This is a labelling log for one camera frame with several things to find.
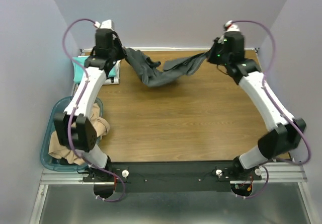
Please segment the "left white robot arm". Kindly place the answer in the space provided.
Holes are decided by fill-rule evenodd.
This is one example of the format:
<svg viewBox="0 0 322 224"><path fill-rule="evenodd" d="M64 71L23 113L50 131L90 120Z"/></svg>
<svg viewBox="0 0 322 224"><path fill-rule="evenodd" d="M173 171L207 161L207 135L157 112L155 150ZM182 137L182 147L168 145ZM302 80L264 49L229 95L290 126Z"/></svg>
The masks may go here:
<svg viewBox="0 0 322 224"><path fill-rule="evenodd" d="M54 126L59 143L95 168L94 175L100 181L107 181L112 174L108 166L110 159L96 144L98 136L90 114L101 86L126 53L113 29L97 29L95 42L82 65L84 74L81 83L65 110L54 116Z"/></svg>

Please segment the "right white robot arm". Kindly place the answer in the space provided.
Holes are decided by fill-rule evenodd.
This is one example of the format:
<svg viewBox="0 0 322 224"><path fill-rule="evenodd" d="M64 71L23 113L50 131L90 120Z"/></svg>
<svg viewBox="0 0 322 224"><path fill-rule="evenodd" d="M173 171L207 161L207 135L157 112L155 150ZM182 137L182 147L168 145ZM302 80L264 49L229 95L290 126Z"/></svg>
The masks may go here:
<svg viewBox="0 0 322 224"><path fill-rule="evenodd" d="M301 118L294 118L271 89L263 87L264 74L260 67L254 60L245 58L241 32L226 31L217 37L208 61L226 68L227 74L252 100L268 131L255 147L234 159L231 173L236 179L244 179L253 167L298 147L306 123Z"/></svg>

